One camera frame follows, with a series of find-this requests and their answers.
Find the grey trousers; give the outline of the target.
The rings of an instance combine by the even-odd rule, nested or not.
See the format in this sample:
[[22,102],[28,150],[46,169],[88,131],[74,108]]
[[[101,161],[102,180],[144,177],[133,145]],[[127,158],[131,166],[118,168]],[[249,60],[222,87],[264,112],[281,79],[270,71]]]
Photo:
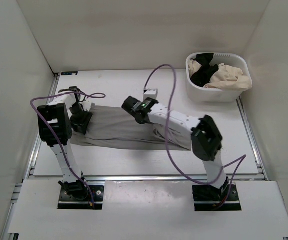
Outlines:
[[72,132],[71,144],[120,150],[166,150],[164,126],[140,125],[118,107],[95,105],[90,112],[93,115],[86,133]]

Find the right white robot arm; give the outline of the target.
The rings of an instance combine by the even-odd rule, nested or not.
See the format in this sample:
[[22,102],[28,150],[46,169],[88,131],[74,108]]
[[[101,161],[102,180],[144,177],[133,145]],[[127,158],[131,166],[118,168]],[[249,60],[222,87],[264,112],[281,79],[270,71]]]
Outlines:
[[228,177],[224,173],[221,160],[222,135],[212,117],[202,118],[184,115],[169,110],[152,98],[143,102],[129,96],[122,109],[131,115],[138,124],[158,124],[165,127],[164,139],[168,144],[169,131],[173,130],[188,140],[193,154],[202,161],[206,170],[207,182],[200,183],[198,196],[203,201],[220,201],[227,194]]

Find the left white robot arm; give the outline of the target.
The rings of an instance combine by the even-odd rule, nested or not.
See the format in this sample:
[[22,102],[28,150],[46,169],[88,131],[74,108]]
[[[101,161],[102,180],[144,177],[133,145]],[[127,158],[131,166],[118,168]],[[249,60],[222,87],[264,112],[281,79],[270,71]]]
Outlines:
[[68,196],[84,201],[90,198],[90,191],[74,159],[70,139],[73,132],[86,134],[92,113],[83,108],[82,92],[76,86],[59,93],[61,95],[54,97],[52,102],[37,107],[39,136],[52,150],[60,166],[61,188]]

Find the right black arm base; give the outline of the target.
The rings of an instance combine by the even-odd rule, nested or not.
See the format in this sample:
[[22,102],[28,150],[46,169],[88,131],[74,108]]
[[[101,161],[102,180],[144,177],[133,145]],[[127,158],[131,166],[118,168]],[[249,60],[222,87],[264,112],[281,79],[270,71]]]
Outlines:
[[224,193],[219,193],[209,185],[193,185],[192,195],[195,212],[212,212],[212,211],[241,211],[239,195],[235,184],[231,186],[229,195],[228,188]]

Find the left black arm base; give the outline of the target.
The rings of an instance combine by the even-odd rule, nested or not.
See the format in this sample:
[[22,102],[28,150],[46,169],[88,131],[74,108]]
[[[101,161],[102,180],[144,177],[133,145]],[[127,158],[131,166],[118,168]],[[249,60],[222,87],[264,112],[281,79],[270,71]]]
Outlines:
[[75,183],[63,183],[61,186],[57,209],[60,210],[101,210],[104,198],[104,185],[82,185],[80,181]]

